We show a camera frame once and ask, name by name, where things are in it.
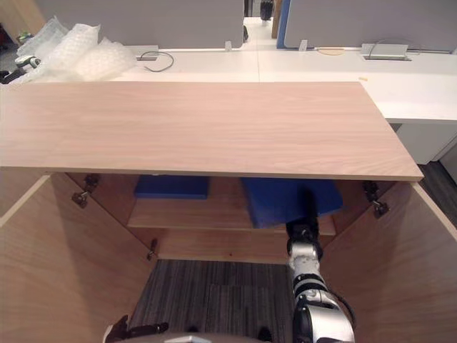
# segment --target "white desk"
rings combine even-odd
[[[172,51],[161,73],[140,61],[114,81],[280,82],[360,81],[418,163],[427,163],[457,136],[457,55],[410,54],[412,61],[365,61],[358,51],[340,56],[276,49],[271,22],[246,18],[249,41],[233,51]]]

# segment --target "desk surface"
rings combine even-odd
[[[324,179],[422,177],[356,82],[8,85],[4,166]],[[276,97],[280,101],[272,102]]]
[[[361,81],[389,122],[457,121],[457,55],[410,54],[412,61],[365,61],[358,51],[327,56],[318,51],[276,49],[271,22],[245,18],[250,39],[241,49],[173,51],[175,65],[162,73],[139,62],[114,81],[295,82]]]

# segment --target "metal hinge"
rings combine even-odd
[[[86,185],[84,186],[84,190],[79,193],[73,193],[71,200],[77,203],[79,207],[82,209],[87,206],[87,198],[89,195],[97,188],[100,181],[99,174],[87,174],[84,178],[84,182]]]
[[[152,241],[151,241],[151,247],[149,248],[149,252],[148,254],[146,255],[146,258],[148,261],[151,261],[152,259],[152,255],[156,255],[156,248],[157,248],[157,239],[154,238]]]
[[[384,214],[389,211],[387,203],[380,202],[378,200],[378,185],[373,181],[364,181],[363,190],[367,200],[373,204],[374,207],[374,216],[376,218],[381,218]]]

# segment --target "wooden board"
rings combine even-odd
[[[330,215],[319,218],[320,233],[333,236],[335,226]],[[158,229],[231,229],[276,230],[285,226],[254,229],[241,180],[236,177],[211,177],[206,200],[137,199],[129,227]]]
[[[151,229],[129,227],[146,246],[158,239],[160,259],[188,259],[199,261],[229,261],[252,263],[288,263],[286,231],[207,230],[207,229]],[[326,247],[333,236],[319,237]]]
[[[321,264],[357,316],[357,342],[454,342],[457,230],[417,184],[397,183],[331,242]]]
[[[86,175],[87,173],[69,173],[70,178],[82,189],[86,185],[84,182]],[[101,174],[99,185],[92,192],[91,198],[125,226],[136,203],[134,190],[138,177],[138,175]]]
[[[356,82],[88,82],[8,85],[1,93],[5,166],[115,174],[422,177]]]
[[[97,203],[77,207],[67,175],[44,177],[0,229],[0,340],[101,342],[132,313],[154,262]]]
[[[43,174],[43,171],[37,169],[0,168],[0,217],[2,217]]]

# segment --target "cabinet side panel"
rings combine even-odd
[[[358,342],[453,342],[457,233],[417,184],[397,183],[324,254],[322,273],[353,307]]]
[[[0,168],[0,217],[8,211],[15,202],[42,175],[38,169]]]
[[[84,178],[87,173],[68,173],[68,175],[82,189],[84,188]],[[125,226],[136,203],[134,190],[138,177],[138,175],[128,174],[100,174],[99,185],[91,197]]]
[[[52,175],[0,230],[3,342],[101,342],[140,297],[147,249],[96,202],[76,206],[77,191]]]

